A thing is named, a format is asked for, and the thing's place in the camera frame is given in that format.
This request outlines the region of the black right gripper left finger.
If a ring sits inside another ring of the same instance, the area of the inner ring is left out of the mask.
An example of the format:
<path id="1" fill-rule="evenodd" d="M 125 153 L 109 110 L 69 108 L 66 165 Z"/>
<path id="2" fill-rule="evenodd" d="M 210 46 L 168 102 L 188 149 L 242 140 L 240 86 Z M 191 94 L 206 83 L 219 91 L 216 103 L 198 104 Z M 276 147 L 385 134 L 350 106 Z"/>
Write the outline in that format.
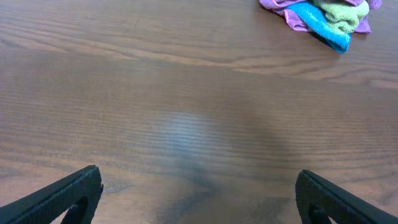
<path id="1" fill-rule="evenodd" d="M 1 223 L 51 223 L 64 213 L 62 223 L 90 224 L 102 192 L 99 167 L 90 165 L 2 206 Z"/>

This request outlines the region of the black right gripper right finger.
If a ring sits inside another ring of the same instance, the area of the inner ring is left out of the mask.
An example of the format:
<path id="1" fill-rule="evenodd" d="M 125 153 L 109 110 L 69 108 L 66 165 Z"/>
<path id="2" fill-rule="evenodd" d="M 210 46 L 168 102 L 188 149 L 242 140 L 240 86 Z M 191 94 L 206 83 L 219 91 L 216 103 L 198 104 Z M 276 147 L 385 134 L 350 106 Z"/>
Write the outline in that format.
<path id="1" fill-rule="evenodd" d="M 397 217 L 365 202 L 310 170 L 295 183 L 295 200 L 302 224 L 396 224 Z"/>

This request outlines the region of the purple microfiber cloth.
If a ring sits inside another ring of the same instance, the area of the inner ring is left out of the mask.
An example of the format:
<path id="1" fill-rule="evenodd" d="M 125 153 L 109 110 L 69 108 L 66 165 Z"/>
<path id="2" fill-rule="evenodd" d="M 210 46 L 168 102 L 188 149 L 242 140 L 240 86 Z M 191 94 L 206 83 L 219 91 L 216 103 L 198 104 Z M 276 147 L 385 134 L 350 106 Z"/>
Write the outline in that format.
<path id="1" fill-rule="evenodd" d="M 369 4 L 370 10 L 379 9 L 382 5 L 382 0 L 327 0 L 327 1 L 349 1 L 351 4 L 357 6 L 358 2 L 366 1 Z M 270 10 L 280 16 L 285 17 L 288 26 L 296 31 L 308 32 L 310 28 L 299 18 L 294 11 L 287 9 L 291 4 L 301 2 L 301 0 L 260 0 L 262 7 Z"/>

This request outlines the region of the blue microfiber cloth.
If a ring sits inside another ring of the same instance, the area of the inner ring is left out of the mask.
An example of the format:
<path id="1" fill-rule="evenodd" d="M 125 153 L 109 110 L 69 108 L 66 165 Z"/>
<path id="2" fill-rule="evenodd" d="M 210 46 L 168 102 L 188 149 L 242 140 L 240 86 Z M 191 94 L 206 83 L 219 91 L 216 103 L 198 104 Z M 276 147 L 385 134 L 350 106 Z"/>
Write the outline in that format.
<path id="1" fill-rule="evenodd" d="M 343 54 L 349 49 L 351 34 L 335 31 L 327 22 L 325 14 L 314 4 L 303 1 L 291 4 L 287 9 L 294 11 L 306 25 L 322 37 L 331 48 Z"/>

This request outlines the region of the green crumpled microfiber cloth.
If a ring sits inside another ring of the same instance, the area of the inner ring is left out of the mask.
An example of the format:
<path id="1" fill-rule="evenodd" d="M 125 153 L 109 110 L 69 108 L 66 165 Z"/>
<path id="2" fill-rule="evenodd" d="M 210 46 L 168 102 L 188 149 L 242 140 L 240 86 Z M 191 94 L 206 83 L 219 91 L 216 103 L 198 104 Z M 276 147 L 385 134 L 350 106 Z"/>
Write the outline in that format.
<path id="1" fill-rule="evenodd" d="M 358 2 L 355 6 L 349 1 L 314 0 L 314 5 L 324 13 L 331 28 L 341 33 L 371 33 L 368 22 L 369 4 L 366 1 Z"/>

